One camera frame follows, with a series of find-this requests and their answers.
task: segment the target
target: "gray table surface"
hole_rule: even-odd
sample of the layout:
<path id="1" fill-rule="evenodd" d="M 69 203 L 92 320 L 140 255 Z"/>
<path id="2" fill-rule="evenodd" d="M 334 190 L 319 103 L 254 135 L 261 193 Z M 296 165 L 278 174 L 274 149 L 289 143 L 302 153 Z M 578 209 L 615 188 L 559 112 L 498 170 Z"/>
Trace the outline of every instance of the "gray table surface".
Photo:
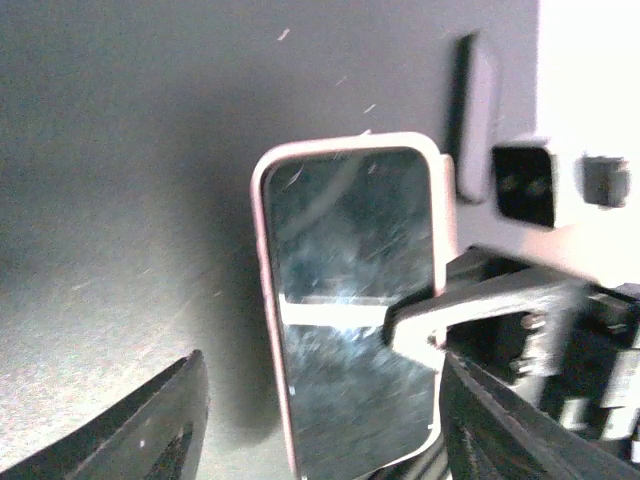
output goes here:
<path id="1" fill-rule="evenodd" d="M 367 129 L 442 144 L 454 41 L 478 27 L 508 67 L 500 136 L 531 130 L 537 2 L 1 12 L 0 469 L 200 348 L 200 477 L 289 478 L 249 208 L 257 159 Z M 461 225 L 488 211 L 462 209 Z"/>

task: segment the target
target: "smartphone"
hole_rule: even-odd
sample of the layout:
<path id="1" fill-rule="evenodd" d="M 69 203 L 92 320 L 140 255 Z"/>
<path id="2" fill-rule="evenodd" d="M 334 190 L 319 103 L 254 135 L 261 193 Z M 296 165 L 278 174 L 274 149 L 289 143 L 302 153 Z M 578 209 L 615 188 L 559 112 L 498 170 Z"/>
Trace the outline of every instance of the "smartphone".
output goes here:
<path id="1" fill-rule="evenodd" d="M 388 308 L 441 293 L 454 250 L 450 158 L 413 132 L 289 143 L 251 181 L 289 465 L 351 480 L 440 434 L 440 367 L 382 342 Z"/>

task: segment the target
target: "white phone bezel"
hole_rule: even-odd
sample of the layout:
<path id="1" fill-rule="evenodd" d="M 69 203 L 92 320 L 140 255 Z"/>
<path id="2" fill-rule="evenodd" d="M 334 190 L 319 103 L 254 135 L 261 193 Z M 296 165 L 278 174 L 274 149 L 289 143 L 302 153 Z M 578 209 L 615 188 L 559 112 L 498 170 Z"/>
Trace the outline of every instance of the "white phone bezel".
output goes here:
<path id="1" fill-rule="evenodd" d="M 447 174 L 449 174 L 447 171 L 447 162 L 449 159 L 447 156 L 440 153 L 436 144 L 429 137 L 415 132 L 397 132 L 287 143 L 266 152 L 256 165 L 251 178 L 251 202 L 257 238 L 258 259 L 260 263 L 260 280 L 262 284 L 265 313 L 276 373 L 276 386 L 280 402 L 280 412 L 284 425 L 287 457 L 289 460 L 289 467 L 296 478 L 298 477 L 298 469 L 293 444 L 288 388 L 286 385 L 284 358 L 282 354 L 281 322 L 278 319 L 278 308 L 276 305 L 277 297 L 274 291 L 273 273 L 267 244 L 267 220 L 265 215 L 262 186 L 265 175 L 275 165 L 280 165 L 299 157 L 339 153 L 343 151 L 369 150 L 375 148 L 412 148 L 418 151 L 426 161 L 427 168 L 429 170 L 429 191 L 431 192 L 433 286 L 434 294 L 439 295 L 444 291 L 446 285 L 446 266 L 450 260 L 449 257 L 451 256 L 451 251 L 454 248 L 450 245 L 452 240 L 450 233 L 452 226 L 449 225 L 451 220 L 449 212 L 450 208 L 447 206 L 450 196 L 448 188 L 449 179 L 447 178 Z M 438 401 L 441 380 L 440 372 L 437 373 L 435 380 L 434 422 L 427 442 L 415 452 L 399 458 L 385 466 L 399 463 L 422 453 L 440 436 L 440 409 Z"/>

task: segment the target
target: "camera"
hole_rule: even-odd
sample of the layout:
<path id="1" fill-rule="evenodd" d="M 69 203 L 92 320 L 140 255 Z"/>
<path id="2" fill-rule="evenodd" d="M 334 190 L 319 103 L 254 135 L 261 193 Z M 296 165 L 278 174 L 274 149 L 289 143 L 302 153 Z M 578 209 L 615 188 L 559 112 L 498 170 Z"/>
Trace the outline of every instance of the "camera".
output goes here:
<path id="1" fill-rule="evenodd" d="M 629 205 L 632 171 L 624 157 L 527 135 L 495 145 L 492 159 L 506 218 L 553 229 Z"/>

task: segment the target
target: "phone frame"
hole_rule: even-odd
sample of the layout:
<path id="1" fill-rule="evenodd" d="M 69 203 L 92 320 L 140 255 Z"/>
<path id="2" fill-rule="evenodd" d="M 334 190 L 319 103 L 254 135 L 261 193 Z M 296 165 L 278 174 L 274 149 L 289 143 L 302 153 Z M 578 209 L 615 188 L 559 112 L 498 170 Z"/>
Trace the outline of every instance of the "phone frame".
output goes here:
<path id="1" fill-rule="evenodd" d="M 448 205 L 450 201 L 450 189 L 448 188 L 448 176 L 450 175 L 448 163 L 450 162 L 450 157 L 441 154 L 434 141 L 426 135 L 415 132 L 397 132 L 286 143 L 267 151 L 258 161 L 251 178 L 251 203 L 256 231 L 256 248 L 260 264 L 260 282 L 262 284 L 265 314 L 276 374 L 280 414 L 284 426 L 287 458 L 289 468 L 296 478 L 299 477 L 299 474 L 293 443 L 293 427 L 289 407 L 288 387 L 285 377 L 285 364 L 282 350 L 282 322 L 278 314 L 277 293 L 274 291 L 274 278 L 269 256 L 267 218 L 263 196 L 264 181 L 272 168 L 288 161 L 294 161 L 300 157 L 376 148 L 411 148 L 418 151 L 427 164 L 429 170 L 429 191 L 431 192 L 431 228 L 433 232 L 433 287 L 434 295 L 439 295 L 443 293 L 446 285 L 446 267 L 450 260 L 451 252 L 454 249 L 451 245 L 451 231 L 453 227 L 450 225 L 451 215 L 450 205 Z M 433 428 L 430 430 L 431 434 L 427 442 L 415 452 L 380 468 L 399 463 L 422 453 L 440 436 L 440 376 L 441 371 L 438 371 L 435 378 Z"/>

